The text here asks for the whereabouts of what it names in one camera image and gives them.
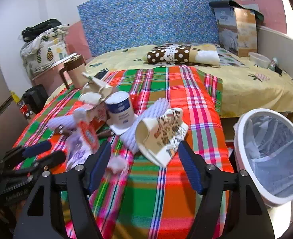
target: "pillow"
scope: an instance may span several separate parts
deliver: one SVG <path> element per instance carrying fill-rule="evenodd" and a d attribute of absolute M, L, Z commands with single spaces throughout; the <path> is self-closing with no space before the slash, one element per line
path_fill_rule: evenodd
<path fill-rule="evenodd" d="M 176 63 L 176 64 L 205 64 L 218 65 L 219 54 L 212 44 L 177 45 L 166 44 L 152 49 L 146 59 L 149 64 Z"/>

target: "yellow bedsheet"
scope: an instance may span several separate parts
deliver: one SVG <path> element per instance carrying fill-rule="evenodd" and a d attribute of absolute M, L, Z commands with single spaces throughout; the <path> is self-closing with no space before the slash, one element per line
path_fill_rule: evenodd
<path fill-rule="evenodd" d="M 125 69 L 145 69 L 158 67 L 149 65 L 143 60 L 155 45 L 111 51 L 94 58 L 86 65 L 87 72 L 95 75 L 99 71 L 120 71 Z M 239 117 L 243 113 L 256 108 L 267 108 L 277 112 L 293 112 L 293 81 L 288 74 L 280 77 L 278 73 L 254 66 L 248 58 L 232 56 L 244 63 L 247 68 L 223 66 L 220 68 L 195 67 L 205 73 L 212 74 L 223 80 L 221 117 Z M 269 78 L 260 82 L 250 74 L 263 74 Z M 49 97 L 50 102 L 63 89 L 57 88 Z"/>

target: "white plastic bag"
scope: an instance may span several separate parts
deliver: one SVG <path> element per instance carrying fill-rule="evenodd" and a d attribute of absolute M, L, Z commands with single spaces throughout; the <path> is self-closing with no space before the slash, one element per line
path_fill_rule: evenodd
<path fill-rule="evenodd" d="M 270 116 L 253 117 L 244 128 L 244 147 L 261 185 L 277 197 L 293 194 L 293 133 Z"/>

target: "blue label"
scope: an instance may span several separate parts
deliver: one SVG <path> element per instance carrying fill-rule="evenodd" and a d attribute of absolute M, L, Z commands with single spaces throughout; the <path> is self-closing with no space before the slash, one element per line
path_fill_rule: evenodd
<path fill-rule="evenodd" d="M 108 111 L 110 111 L 111 113 L 120 113 L 130 108 L 129 98 L 117 104 L 106 104 L 106 105 L 107 105 Z"/>

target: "small bottle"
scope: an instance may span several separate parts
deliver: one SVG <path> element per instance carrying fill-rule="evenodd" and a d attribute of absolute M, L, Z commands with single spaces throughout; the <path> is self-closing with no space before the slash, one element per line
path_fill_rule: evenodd
<path fill-rule="evenodd" d="M 268 65 L 268 68 L 272 71 L 275 71 L 275 67 L 278 65 L 278 59 L 274 57 Z"/>

